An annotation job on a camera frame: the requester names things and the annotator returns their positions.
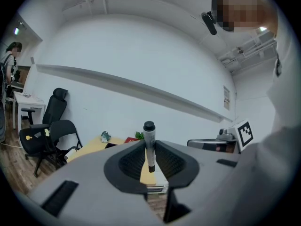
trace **office chair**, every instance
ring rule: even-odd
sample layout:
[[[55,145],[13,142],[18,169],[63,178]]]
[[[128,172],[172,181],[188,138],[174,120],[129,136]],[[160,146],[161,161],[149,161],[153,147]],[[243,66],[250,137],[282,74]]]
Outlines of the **office chair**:
[[[70,135],[70,134],[75,134],[77,137],[77,145],[72,146],[68,150],[60,150],[59,148],[56,147],[55,142],[58,141],[59,138]],[[77,134],[76,128],[74,124],[69,121],[69,120],[61,120],[61,121],[55,121],[50,125],[50,130],[49,130],[49,135],[50,135],[50,141],[53,150],[55,151],[56,157],[55,157],[55,168],[57,169],[59,167],[59,164],[62,166],[64,165],[63,162],[63,157],[71,150],[79,150],[78,146],[82,148],[82,144],[79,139],[79,135]]]
[[[67,101],[65,101],[67,92],[67,90],[62,88],[56,88],[53,91],[43,116],[43,124],[33,124],[32,113],[35,112],[34,109],[21,109],[21,111],[28,113],[30,128],[20,130],[19,138],[24,150],[27,152],[25,158],[28,159],[29,156],[39,158],[33,173],[35,177],[38,177],[37,171],[44,158],[53,163],[48,156],[55,152],[49,148],[49,138],[46,137],[45,129],[49,129],[51,123],[60,120],[67,106]]]

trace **marker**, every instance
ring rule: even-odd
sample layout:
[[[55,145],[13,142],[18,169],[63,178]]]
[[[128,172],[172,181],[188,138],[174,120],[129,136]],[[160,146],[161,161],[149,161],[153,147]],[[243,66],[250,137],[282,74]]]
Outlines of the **marker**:
[[[146,143],[146,156],[149,164],[149,172],[155,171],[155,144],[156,127],[152,121],[147,121],[143,126],[143,135]]]

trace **wooden desk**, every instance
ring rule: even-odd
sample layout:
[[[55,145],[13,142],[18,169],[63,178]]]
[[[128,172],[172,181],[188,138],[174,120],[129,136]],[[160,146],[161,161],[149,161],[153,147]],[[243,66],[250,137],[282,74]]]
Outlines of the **wooden desk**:
[[[124,144],[125,140],[119,139],[119,138],[114,138],[112,137],[109,140],[109,143],[112,144]],[[72,154],[68,159],[67,162],[71,162],[75,158],[78,158],[80,156],[89,154],[89,153],[94,153],[103,150],[107,146],[107,143],[103,143],[100,140],[100,136],[97,136],[94,138],[92,141],[90,141],[88,144],[86,144],[83,148]],[[141,176],[140,176],[140,182],[146,184],[147,186],[155,186],[156,185],[156,178],[154,173],[149,172],[149,167],[147,164],[147,159],[146,159],[146,152],[145,152],[145,162],[142,167],[141,171]]]

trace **black rubber pad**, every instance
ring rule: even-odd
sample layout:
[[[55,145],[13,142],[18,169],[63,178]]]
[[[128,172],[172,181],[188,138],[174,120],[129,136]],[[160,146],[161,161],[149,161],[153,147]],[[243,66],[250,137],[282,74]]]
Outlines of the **black rubber pad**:
[[[42,205],[42,208],[51,215],[57,217],[78,185],[78,183],[72,181],[64,181]]]
[[[230,160],[226,160],[226,159],[218,159],[216,162],[219,164],[229,166],[229,167],[233,167],[233,168],[236,167],[236,164],[237,164],[236,161],[230,161]]]

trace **white ceiling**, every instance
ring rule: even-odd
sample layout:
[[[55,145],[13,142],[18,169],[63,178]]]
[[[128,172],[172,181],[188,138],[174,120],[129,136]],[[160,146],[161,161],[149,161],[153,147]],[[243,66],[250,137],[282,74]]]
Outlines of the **white ceiling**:
[[[108,14],[131,14],[151,18],[188,34],[211,50],[217,58],[225,58],[223,55],[226,54],[231,60],[234,59],[236,55],[232,50],[236,47],[245,48],[243,44],[251,39],[255,40],[247,43],[246,49],[255,43],[256,46],[263,43],[260,38],[256,39],[258,31],[232,33],[217,27],[217,35],[211,35],[201,18],[203,12],[210,11],[211,0],[105,0],[105,2],[103,0],[45,0],[45,2],[57,8],[58,12],[63,14],[65,21],[80,16],[105,14],[106,10]],[[265,53],[265,50],[261,52],[260,60],[266,59]],[[248,63],[243,65],[242,60],[237,59],[239,66],[228,69],[235,71],[246,67],[251,64],[251,59],[248,60]]]

